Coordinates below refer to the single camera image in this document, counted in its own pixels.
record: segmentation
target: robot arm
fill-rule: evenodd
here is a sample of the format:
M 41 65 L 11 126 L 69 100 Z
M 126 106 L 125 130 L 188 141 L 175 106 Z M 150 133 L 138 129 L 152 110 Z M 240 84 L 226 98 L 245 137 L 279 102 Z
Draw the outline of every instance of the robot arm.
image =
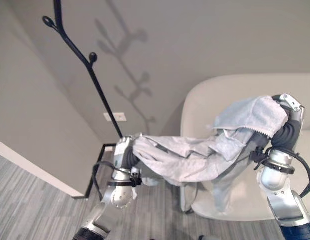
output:
M 293 158 L 299 158 L 293 150 L 302 128 L 304 107 L 287 94 L 273 99 L 288 111 L 288 121 L 271 140 L 272 148 L 269 151 L 259 156 L 256 152 L 252 153 L 255 161 L 259 158 L 257 162 L 265 165 L 258 172 L 257 181 L 267 195 L 269 207 L 285 239 L 310 240 L 310 216 L 301 200 L 310 191 L 310 184 L 299 196 L 290 189 L 288 178 L 295 170 L 291 166 Z
M 73 240 L 104 240 L 122 218 L 122 209 L 135 197 L 133 187 L 141 184 L 140 173 L 133 166 L 133 137 L 124 137 L 116 144 L 111 180 L 100 203 L 82 222 Z

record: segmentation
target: gray fabric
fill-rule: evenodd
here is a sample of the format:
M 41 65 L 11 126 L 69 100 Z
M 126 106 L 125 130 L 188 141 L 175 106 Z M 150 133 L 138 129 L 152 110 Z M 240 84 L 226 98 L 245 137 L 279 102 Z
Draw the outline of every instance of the gray fabric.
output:
M 211 181 L 213 184 L 212 194 L 215 199 L 215 206 L 220 212 L 226 211 L 229 207 L 230 189 L 233 181 L 251 164 L 251 161 L 248 159 L 250 152 L 254 151 L 256 147 L 265 148 L 268 142 L 267 136 L 255 132 L 247 143 L 247 147 L 239 155 L 237 161 L 219 177 Z
M 216 117 L 214 136 L 141 136 L 134 142 L 133 154 L 176 186 L 215 180 L 213 194 L 222 210 L 227 206 L 231 183 L 246 169 L 248 161 L 233 164 L 253 134 L 273 137 L 286 121 L 285 111 L 270 96 L 249 98 L 233 103 Z M 251 141 L 243 153 L 254 150 L 257 143 Z

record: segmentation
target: black coat rack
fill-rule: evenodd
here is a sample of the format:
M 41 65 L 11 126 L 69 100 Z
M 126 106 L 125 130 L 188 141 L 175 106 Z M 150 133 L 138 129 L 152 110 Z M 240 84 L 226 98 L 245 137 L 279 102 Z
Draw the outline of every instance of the black coat rack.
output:
M 93 81 L 93 84 L 94 84 L 94 86 L 95 86 L 95 88 L 99 94 L 99 97 L 100 97 L 107 113 L 109 114 L 109 117 L 111 119 L 111 122 L 112 122 L 117 134 L 118 134 L 118 137 L 122 138 L 122 133 L 121 133 L 119 126 L 118 126 L 118 124 L 117 124 L 117 122 L 116 122 L 116 120 L 112 114 L 112 111 L 108 105 L 106 97 L 105 97 L 105 95 L 104 95 L 104 93 L 100 87 L 100 84 L 99 84 L 97 77 L 95 75 L 95 72 L 93 70 L 93 64 L 97 61 L 97 55 L 94 52 L 91 52 L 89 54 L 88 59 L 86 59 L 84 57 L 84 55 L 78 50 L 78 48 L 73 44 L 73 42 L 67 36 L 67 34 L 64 30 L 64 27 L 63 27 L 61 0 L 53 0 L 53 2 L 54 2 L 55 22 L 51 18 L 49 18 L 47 16 L 43 16 L 42 20 L 43 20 L 44 24 L 46 26 L 52 28 L 53 30 L 55 30 L 60 35 L 60 37 L 63 39 L 63 41 L 68 45 L 68 47 L 79 58 L 79 60 L 83 63 L 83 65 L 85 65 L 87 72 L 89 73 L 89 76 L 90 76 L 91 80 Z M 103 144 L 101 151 L 100 151 L 100 154 L 98 156 L 97 162 L 101 161 L 103 154 L 104 154 L 104 151 L 105 151 L 105 147 L 114 147 L 115 145 L 116 145 L 115 143 Z M 96 174 L 97 170 L 98 170 L 98 167 L 94 168 L 93 174 Z M 93 184 L 93 180 L 91 178 L 85 195 L 83 197 L 75 197 L 75 198 L 76 199 L 88 198 L 92 184 Z

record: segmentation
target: striped carpet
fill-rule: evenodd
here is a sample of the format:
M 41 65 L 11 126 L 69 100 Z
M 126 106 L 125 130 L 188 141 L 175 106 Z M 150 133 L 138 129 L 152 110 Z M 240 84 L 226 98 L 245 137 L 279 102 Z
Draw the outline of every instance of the striped carpet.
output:
M 104 160 L 111 157 L 107 152 Z M 102 179 L 109 175 L 104 168 L 98 173 L 103 188 Z M 283 239 L 273 220 L 231 222 L 182 214 L 178 188 L 164 182 L 141 186 L 137 193 L 107 240 L 197 240 L 200 235 L 219 240 Z M 89 199 L 74 200 L 0 157 L 0 240 L 71 240 L 97 202 L 94 189 Z

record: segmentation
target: black cable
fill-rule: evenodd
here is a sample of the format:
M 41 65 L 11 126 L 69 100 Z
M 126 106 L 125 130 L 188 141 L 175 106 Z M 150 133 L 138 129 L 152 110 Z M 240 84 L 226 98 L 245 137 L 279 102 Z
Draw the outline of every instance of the black cable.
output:
M 308 175 L 308 179 L 309 179 L 309 183 L 308 185 L 305 187 L 304 191 L 299 195 L 301 198 L 303 198 L 304 196 L 306 196 L 307 194 L 309 194 L 310 192 L 310 167 L 308 166 L 307 162 L 299 155 L 299 153 L 294 153 L 291 150 L 287 150 L 285 148 L 281 148 L 281 147 L 270 147 L 267 149 L 266 153 L 268 155 L 268 152 L 273 149 L 273 150 L 278 150 L 281 151 L 285 154 L 288 154 L 290 156 L 292 156 L 293 158 L 297 159 L 306 169 L 307 171 L 307 175 Z
M 96 179 L 97 166 L 100 166 L 100 165 L 107 166 L 107 167 L 111 168 L 112 170 L 116 170 L 116 171 L 119 171 L 119 172 L 127 174 L 127 175 L 130 175 L 130 173 L 122 171 L 122 170 L 116 168 L 112 163 L 110 163 L 108 161 L 100 161 L 100 162 L 97 162 L 96 164 L 94 164 L 93 165 L 93 171 L 92 171 L 92 180 L 93 180 L 93 184 L 94 184 L 94 186 L 95 186 L 95 188 L 97 190 L 99 200 L 101 201 L 103 199 L 103 196 L 102 196 L 102 194 L 100 192 L 100 188 L 99 188 L 99 185 L 98 185 L 97 179 Z

